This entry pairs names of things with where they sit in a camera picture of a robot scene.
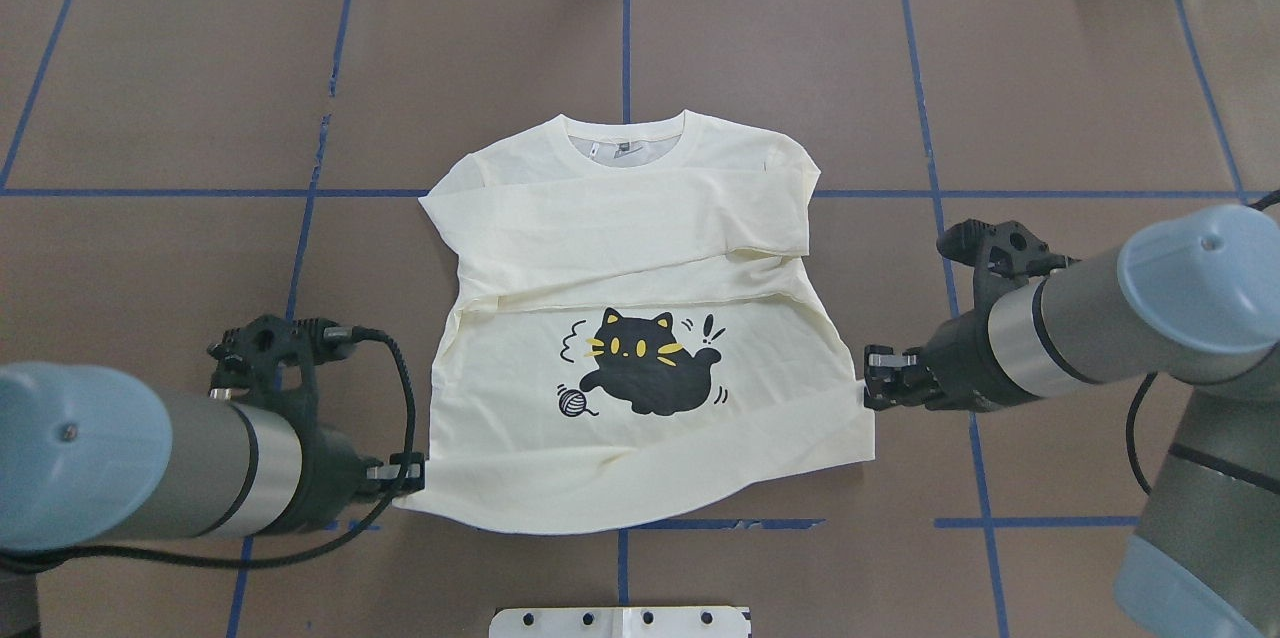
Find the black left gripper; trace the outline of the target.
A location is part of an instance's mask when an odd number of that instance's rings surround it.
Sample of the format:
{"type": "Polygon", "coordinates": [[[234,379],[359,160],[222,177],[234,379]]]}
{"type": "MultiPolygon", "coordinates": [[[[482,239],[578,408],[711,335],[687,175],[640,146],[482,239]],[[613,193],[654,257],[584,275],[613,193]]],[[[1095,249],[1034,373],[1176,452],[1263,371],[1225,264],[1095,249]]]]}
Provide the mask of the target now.
{"type": "Polygon", "coordinates": [[[264,512],[260,532],[319,530],[352,503],[399,500],[425,488],[425,457],[384,464],[357,454],[348,437],[320,421],[316,369],[353,351],[347,325],[270,314],[207,347],[216,364],[210,389],[230,392],[230,405],[253,432],[253,483],[237,512],[264,512]]]}

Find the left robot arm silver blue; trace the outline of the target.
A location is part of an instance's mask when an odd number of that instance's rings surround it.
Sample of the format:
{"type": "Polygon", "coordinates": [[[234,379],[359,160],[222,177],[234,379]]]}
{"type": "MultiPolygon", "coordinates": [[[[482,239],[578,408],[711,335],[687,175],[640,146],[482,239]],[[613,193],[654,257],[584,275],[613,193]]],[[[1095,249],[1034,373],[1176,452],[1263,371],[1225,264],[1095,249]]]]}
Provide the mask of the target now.
{"type": "Polygon", "coordinates": [[[73,560],[128,559],[234,573],[293,568],[347,546],[425,486],[416,400],[385,332],[270,314],[207,348],[206,395],[150,386],[108,366],[10,363],[1,373],[3,634],[41,633],[35,579],[73,560]],[[316,370],[362,342],[385,346],[404,395],[404,446],[358,454],[319,419],[316,370]],[[348,506],[370,512],[333,541],[278,557],[215,559],[155,541],[321,530],[348,506]]]}

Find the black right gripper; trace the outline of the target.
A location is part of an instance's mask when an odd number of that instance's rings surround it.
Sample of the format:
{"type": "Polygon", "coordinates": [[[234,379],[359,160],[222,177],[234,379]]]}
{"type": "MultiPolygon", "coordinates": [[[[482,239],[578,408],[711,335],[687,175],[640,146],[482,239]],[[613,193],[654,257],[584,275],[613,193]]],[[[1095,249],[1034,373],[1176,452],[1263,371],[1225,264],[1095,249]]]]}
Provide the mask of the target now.
{"type": "Polygon", "coordinates": [[[995,356],[989,315],[1004,296],[1076,259],[1052,251],[1019,222],[966,219],[947,228],[936,247],[942,258],[974,270],[974,306],[943,323],[922,347],[897,352],[891,346],[867,346],[867,373],[905,372],[905,383],[865,380],[864,406],[873,411],[998,411],[1039,401],[1018,386],[995,356]]]}

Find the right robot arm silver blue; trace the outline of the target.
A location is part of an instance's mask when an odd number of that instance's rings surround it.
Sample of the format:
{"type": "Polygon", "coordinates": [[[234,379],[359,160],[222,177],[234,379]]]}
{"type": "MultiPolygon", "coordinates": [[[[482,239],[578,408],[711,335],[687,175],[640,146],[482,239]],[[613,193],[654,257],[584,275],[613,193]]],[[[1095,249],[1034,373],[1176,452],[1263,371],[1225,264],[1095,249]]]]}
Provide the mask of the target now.
{"type": "Polygon", "coordinates": [[[1189,386],[1115,601],[1160,637],[1275,637],[1277,224],[1217,205],[1076,260],[1019,222],[966,220],[936,247],[973,269],[973,309],[901,354],[867,346],[864,404],[992,413],[1153,374],[1189,386]]]}

